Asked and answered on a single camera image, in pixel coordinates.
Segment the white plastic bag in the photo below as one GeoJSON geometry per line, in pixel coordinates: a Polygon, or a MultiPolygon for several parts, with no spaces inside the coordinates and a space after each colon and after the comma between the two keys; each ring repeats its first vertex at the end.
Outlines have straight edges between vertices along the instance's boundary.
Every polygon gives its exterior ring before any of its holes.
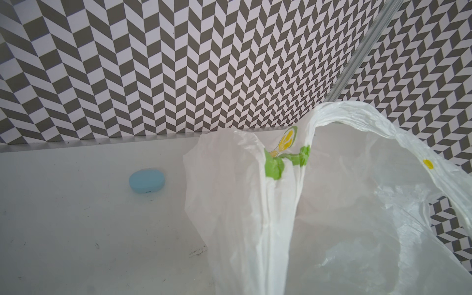
{"type": "Polygon", "coordinates": [[[430,219],[447,197],[471,232],[472,177],[370,104],[322,103],[269,146],[208,133],[183,162],[218,295],[472,292],[430,219]]]}

